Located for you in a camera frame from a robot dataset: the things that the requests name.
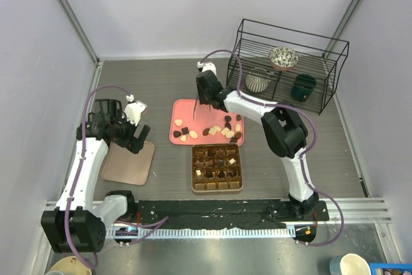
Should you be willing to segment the gold chocolate box with tray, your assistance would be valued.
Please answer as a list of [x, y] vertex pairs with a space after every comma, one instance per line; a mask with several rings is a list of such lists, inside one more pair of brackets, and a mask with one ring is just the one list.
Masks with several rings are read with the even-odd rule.
[[[239, 147], [229, 144], [198, 144], [191, 149], [191, 187], [195, 193], [236, 192], [243, 188]], [[195, 170], [201, 170], [197, 177]], [[213, 178], [205, 176], [213, 172]]]

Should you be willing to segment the metal tongs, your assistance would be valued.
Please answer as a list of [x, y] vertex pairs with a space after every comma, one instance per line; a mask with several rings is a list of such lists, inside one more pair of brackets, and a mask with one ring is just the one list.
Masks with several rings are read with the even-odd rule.
[[200, 98], [197, 97], [194, 103], [194, 108], [192, 112], [192, 120], [194, 123], [204, 122], [209, 123], [211, 122], [211, 105], [210, 104], [202, 104], [200, 102]]

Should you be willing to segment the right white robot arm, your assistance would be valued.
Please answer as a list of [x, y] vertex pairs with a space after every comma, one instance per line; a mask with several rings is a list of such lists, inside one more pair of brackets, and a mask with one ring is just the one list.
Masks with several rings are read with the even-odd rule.
[[196, 76], [200, 104], [236, 113], [262, 125], [270, 150], [284, 165], [289, 183], [288, 198], [294, 218], [305, 220], [319, 201], [306, 163], [308, 130], [301, 110], [287, 104], [257, 99], [231, 87], [223, 87], [216, 74], [202, 70]]

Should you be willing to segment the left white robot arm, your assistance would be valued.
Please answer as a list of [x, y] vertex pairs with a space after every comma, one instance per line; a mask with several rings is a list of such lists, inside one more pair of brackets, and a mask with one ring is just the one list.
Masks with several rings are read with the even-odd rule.
[[54, 252], [99, 252], [106, 229], [120, 219], [136, 218], [137, 204], [131, 191], [110, 191], [104, 201], [93, 206], [98, 174], [111, 144], [139, 153], [150, 127], [139, 126], [146, 104], [127, 98], [126, 106], [114, 99], [98, 99], [99, 112], [86, 113], [76, 131], [76, 153], [66, 186], [56, 206], [44, 211], [41, 226]]

